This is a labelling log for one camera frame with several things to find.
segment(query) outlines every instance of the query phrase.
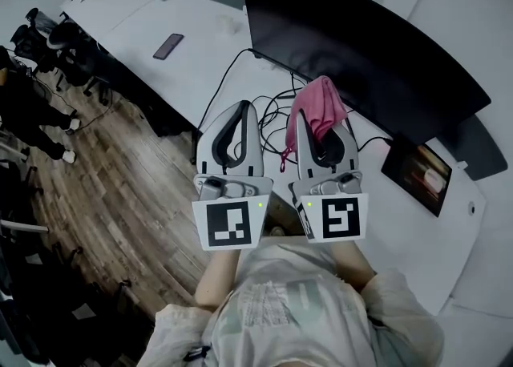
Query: wooden floor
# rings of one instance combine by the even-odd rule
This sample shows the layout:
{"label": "wooden floor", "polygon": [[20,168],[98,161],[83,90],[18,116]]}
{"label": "wooden floor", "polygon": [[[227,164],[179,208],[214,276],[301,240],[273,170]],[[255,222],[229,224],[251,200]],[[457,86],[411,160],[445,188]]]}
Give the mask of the wooden floor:
{"label": "wooden floor", "polygon": [[[56,76],[38,77],[55,87]],[[107,109],[81,88],[60,94],[83,124]],[[51,104],[71,113],[55,95]],[[50,228],[46,242],[60,241],[64,252],[82,246],[76,264],[107,292],[129,279],[132,300],[151,316],[168,303],[191,304],[209,254],[200,246],[192,214],[197,194],[196,167],[188,161],[190,133],[157,137],[137,108],[116,93],[109,112],[75,135],[45,131],[77,153],[70,165],[31,148],[35,181],[44,189],[33,205],[38,221]],[[284,226],[299,226],[279,200],[271,211],[285,218],[278,220]]]}

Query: pink towel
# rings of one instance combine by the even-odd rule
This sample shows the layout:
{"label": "pink towel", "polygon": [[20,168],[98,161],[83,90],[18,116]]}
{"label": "pink towel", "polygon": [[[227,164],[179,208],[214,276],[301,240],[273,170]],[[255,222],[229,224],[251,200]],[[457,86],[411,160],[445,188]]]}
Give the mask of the pink towel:
{"label": "pink towel", "polygon": [[280,171],[285,171],[285,160],[296,149],[296,117],[302,109],[306,122],[312,128],[313,136],[321,140],[325,133],[336,123],[347,118],[347,111],[338,95],[337,88],[327,76],[320,76],[304,87],[292,104],[290,111],[285,146],[281,154]]}

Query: person in black clothing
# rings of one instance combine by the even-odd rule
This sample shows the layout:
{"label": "person in black clothing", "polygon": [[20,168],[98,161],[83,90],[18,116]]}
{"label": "person in black clothing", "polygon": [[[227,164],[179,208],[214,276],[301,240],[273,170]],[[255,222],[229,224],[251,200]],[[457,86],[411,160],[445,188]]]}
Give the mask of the person in black clothing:
{"label": "person in black clothing", "polygon": [[79,119],[59,112],[40,98],[32,89],[31,80],[10,72],[12,65],[6,48],[0,46],[0,116],[2,123],[18,139],[36,146],[52,159],[73,163],[76,154],[61,143],[51,140],[40,125],[60,127],[64,131],[76,130]]}

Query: person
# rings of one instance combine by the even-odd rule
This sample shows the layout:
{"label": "person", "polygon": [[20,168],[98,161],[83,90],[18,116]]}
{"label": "person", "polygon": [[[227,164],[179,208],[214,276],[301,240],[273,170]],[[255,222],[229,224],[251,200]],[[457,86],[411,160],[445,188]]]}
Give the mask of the person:
{"label": "person", "polygon": [[61,143],[51,140],[40,125],[75,131],[80,119],[73,119],[52,107],[34,93],[24,76],[11,72],[12,62],[4,46],[0,46],[0,116],[5,127],[29,146],[36,146],[52,159],[73,163],[76,154]]}
{"label": "person", "polygon": [[196,306],[169,304],[139,367],[432,366],[443,333],[406,278],[376,274],[353,241],[267,237],[216,251]]}

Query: sneaker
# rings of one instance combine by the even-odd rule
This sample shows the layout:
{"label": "sneaker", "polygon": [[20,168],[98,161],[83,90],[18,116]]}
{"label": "sneaker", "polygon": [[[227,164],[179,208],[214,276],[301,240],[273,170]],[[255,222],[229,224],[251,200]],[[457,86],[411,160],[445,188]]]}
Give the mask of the sneaker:
{"label": "sneaker", "polygon": [[271,230],[269,233],[270,236],[285,236],[285,230],[280,228],[279,226],[276,226]]}
{"label": "sneaker", "polygon": [[70,127],[68,127],[69,131],[76,131],[79,129],[80,126],[80,119],[72,119],[70,123]]}
{"label": "sneaker", "polygon": [[63,160],[68,163],[73,163],[77,157],[77,154],[73,151],[64,151]]}

